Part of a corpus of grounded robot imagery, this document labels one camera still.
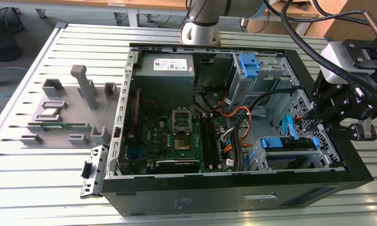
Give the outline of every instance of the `black cable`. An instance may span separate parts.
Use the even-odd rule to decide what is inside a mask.
[[[254,107],[273,94],[277,93],[293,93],[295,92],[295,89],[275,89],[273,91],[267,91],[263,94],[261,94],[257,99],[250,103],[249,105],[249,111],[251,112],[251,110],[254,109]],[[246,114],[243,113],[237,121],[237,123],[234,124],[234,128],[230,134],[230,142],[231,142],[231,148],[233,148],[233,154],[235,155],[235,160],[234,162],[241,163],[241,166],[237,166],[237,171],[242,171],[243,170],[243,166],[242,166],[242,152],[241,152],[241,147],[239,147],[239,142],[238,142],[238,126],[241,125],[243,118],[245,118]]]
[[[254,34],[259,33],[266,28],[266,26],[269,24],[269,17],[270,17],[270,11],[267,11],[267,15],[266,15],[261,29],[257,32],[254,32]]]
[[[355,75],[349,73],[343,68],[338,67],[333,62],[330,62],[327,59],[325,59],[319,53],[314,51],[314,49],[307,45],[307,43],[303,41],[303,39],[299,37],[299,35],[295,33],[294,29],[290,26],[290,23],[286,18],[286,10],[289,8],[289,5],[293,0],[287,0],[283,8],[281,10],[281,21],[283,23],[285,29],[287,31],[287,34],[295,44],[299,46],[302,51],[309,55],[309,57],[329,71],[331,71],[335,75],[338,75],[343,80],[347,81],[349,84],[351,84],[355,88],[358,87],[367,99],[377,100],[377,87],[374,87],[370,83],[363,81],[361,78],[358,78]]]
[[[146,16],[146,14],[142,14],[142,15],[147,18],[147,20],[151,20],[151,18],[149,18],[149,17]],[[158,18],[158,16],[159,16],[159,14],[158,14],[157,16],[150,16],[150,17]]]
[[[323,9],[321,8],[317,0],[313,0],[313,4],[314,4],[314,7],[317,9],[317,11],[323,15],[323,16],[330,16],[331,14],[325,12]],[[337,18],[338,20],[345,20],[345,21],[350,21],[353,23],[357,23],[357,24],[362,24],[362,25],[366,25],[369,26],[369,23],[365,21],[365,20],[361,20],[361,19],[357,19],[357,18],[351,18],[351,17],[339,17]]]
[[[202,101],[203,101],[206,107],[209,108],[209,110],[213,111],[214,114],[218,114],[217,110],[215,110],[215,109],[211,107],[211,105],[209,104],[207,99],[205,98],[205,95],[206,95],[206,93],[202,92],[202,93],[201,93],[201,98],[202,98]]]
[[[267,0],[263,0],[263,3],[267,7],[267,9],[277,15],[277,16],[281,16],[281,13],[282,13],[282,10],[281,10],[281,13],[277,12],[277,10],[270,6],[270,4],[267,3]],[[353,14],[363,14],[365,11],[363,10],[351,10],[349,12],[342,12],[342,13],[338,13],[338,14],[334,14],[334,15],[330,15],[330,16],[325,16],[325,17],[319,17],[319,18],[311,18],[311,19],[297,19],[297,18],[293,18],[293,17],[286,17],[289,21],[293,21],[293,22],[298,22],[298,23],[310,23],[310,22],[318,22],[318,21],[323,21],[323,20],[329,20],[329,19],[337,19],[339,17],[343,17],[343,16],[347,16],[347,15],[353,15]]]
[[[201,111],[202,113],[207,113],[203,107],[201,107],[197,102],[191,101],[190,104],[197,108],[198,111]]]
[[[182,25],[182,24],[183,24],[183,21],[185,21],[185,20],[186,20],[186,18],[189,17],[189,12],[190,12],[190,5],[191,5],[191,3],[193,3],[193,0],[190,0],[190,1],[189,1],[189,5],[187,5],[187,0],[186,0],[186,9],[187,9],[187,13],[186,13],[186,15],[185,15],[183,19],[181,20],[181,24],[179,24],[179,25]]]
[[[170,17],[171,17],[171,15],[169,16],[167,20],[161,25],[157,26],[158,28],[161,28],[161,26],[163,26],[167,23]]]
[[[199,15],[199,13],[201,13],[203,7],[205,7],[206,2],[207,2],[207,0],[203,1],[203,4],[202,4],[202,6],[201,6],[201,9],[199,9],[197,15],[194,16],[194,20],[198,18],[198,15]]]

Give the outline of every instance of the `floor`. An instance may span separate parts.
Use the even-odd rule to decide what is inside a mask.
[[[10,61],[0,62],[0,68],[2,67],[22,67],[29,68],[34,61],[34,58],[39,52],[39,49],[45,43],[46,38],[53,30],[54,25],[58,22],[67,22],[73,24],[97,24],[97,25],[122,25],[127,26],[127,19],[125,14],[113,14],[103,12],[78,12],[78,11],[61,11],[46,10],[46,18],[41,19],[34,9],[21,8],[19,18],[25,27],[25,30],[18,34],[14,34],[18,45],[22,49],[22,56]],[[158,27],[162,28],[178,28],[181,24],[182,16],[159,15],[153,18],[153,22],[146,22],[143,15],[139,15],[139,25],[142,27]],[[229,32],[242,32],[239,28],[238,19],[219,19],[219,30]],[[0,95],[10,95],[25,75],[22,70],[0,70]],[[9,97],[0,97],[0,113],[5,107]]]

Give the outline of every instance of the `red wire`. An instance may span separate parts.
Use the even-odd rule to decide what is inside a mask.
[[[146,100],[146,101],[155,105],[155,101],[154,100]]]
[[[127,132],[127,136],[130,135],[130,133],[133,132],[133,126],[135,124],[135,119],[137,119],[137,115],[138,115],[138,107],[139,107],[139,93],[138,91],[135,90],[135,94],[137,94],[137,106],[135,106],[135,110],[133,112],[133,124],[131,124],[131,127],[130,127],[130,131]]]

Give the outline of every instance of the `sticker label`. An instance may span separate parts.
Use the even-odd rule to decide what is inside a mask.
[[[107,6],[125,6],[125,4],[117,4],[117,3],[107,3]]]
[[[226,105],[230,105],[231,103],[231,101],[227,98],[223,99],[223,102],[226,103]]]
[[[277,197],[273,194],[261,194],[261,195],[245,195],[243,200],[245,202],[247,200],[254,200],[254,199],[277,199]]]
[[[186,59],[154,59],[153,60],[154,71],[186,71],[187,60]]]
[[[233,167],[233,163],[234,163],[234,161],[231,159],[226,159],[226,166],[231,166]]]

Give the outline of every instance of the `black trash bin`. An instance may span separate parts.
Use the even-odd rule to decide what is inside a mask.
[[[0,26],[5,27],[13,34],[23,30],[18,12],[17,8],[0,8]]]
[[[0,61],[11,61],[19,57],[21,53],[22,50],[14,40],[11,32],[0,24]]]

